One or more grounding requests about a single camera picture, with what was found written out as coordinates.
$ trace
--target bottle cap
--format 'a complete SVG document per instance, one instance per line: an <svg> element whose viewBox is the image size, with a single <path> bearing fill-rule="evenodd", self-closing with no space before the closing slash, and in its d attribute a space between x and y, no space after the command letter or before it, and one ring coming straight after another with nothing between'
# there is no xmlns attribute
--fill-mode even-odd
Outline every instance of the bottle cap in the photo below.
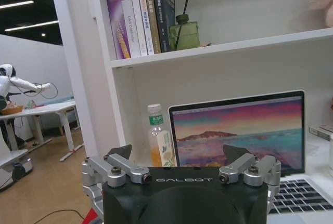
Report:
<svg viewBox="0 0 333 224"><path fill-rule="evenodd" d="M157 113L162 110L161 104L155 103L148 105L148 112L149 113Z"/></svg>
<svg viewBox="0 0 333 224"><path fill-rule="evenodd" d="M184 15L177 15L176 16L176 21L178 24L184 24L188 22L188 15L184 14Z"/></svg>

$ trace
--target basket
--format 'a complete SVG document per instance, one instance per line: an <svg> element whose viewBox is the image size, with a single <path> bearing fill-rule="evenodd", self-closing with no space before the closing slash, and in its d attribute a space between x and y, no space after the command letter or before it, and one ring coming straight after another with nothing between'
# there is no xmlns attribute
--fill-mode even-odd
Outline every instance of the basket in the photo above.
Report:
<svg viewBox="0 0 333 224"><path fill-rule="evenodd" d="M1 113L3 115L11 115L11 114L19 113L21 111L23 111L23 106L17 106L15 108L2 110Z"/></svg>

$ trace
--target shelf panel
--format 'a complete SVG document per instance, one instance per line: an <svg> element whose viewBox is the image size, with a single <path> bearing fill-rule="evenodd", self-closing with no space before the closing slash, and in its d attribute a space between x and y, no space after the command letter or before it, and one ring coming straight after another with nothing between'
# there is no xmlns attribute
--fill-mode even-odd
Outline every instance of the shelf panel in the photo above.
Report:
<svg viewBox="0 0 333 224"><path fill-rule="evenodd" d="M283 45L299 41L316 40L333 36L333 28L313 30L301 33L285 34L280 36L250 39L247 41L232 42L207 47L199 47L188 50L165 52L162 54L150 55L145 57L122 59L111 61L112 68L135 67L138 65L151 64L156 62L176 61L184 58L194 58L203 56L216 56L226 52L235 52L241 50L251 50L255 48L264 48L273 45Z"/></svg>

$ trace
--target laptop screen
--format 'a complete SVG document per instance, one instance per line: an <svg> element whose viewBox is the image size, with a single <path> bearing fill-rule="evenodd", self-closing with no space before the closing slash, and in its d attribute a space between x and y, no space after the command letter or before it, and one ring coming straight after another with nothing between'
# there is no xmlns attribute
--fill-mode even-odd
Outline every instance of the laptop screen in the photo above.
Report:
<svg viewBox="0 0 333 224"><path fill-rule="evenodd" d="M284 175L303 173L303 113L302 91L171 107L177 163L227 165L227 144L259 158L275 156Z"/></svg>

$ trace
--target white humanoid robot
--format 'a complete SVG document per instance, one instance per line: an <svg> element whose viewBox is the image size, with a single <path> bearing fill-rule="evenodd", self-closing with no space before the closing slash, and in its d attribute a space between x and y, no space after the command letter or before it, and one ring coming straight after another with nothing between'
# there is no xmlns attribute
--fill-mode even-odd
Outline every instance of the white humanoid robot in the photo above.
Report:
<svg viewBox="0 0 333 224"><path fill-rule="evenodd" d="M11 87L41 93L50 86L50 83L35 85L22 80L16 77L16 71L11 64L0 65L0 112L7 106L8 93ZM27 150L10 152L0 131L0 192L32 170L31 159L25 157L27 153Z"/></svg>
<svg viewBox="0 0 333 224"><path fill-rule="evenodd" d="M6 97L11 86L40 93L51 86L50 83L35 85L16 77L15 68L11 64L0 65L0 110L7 106Z"/></svg>

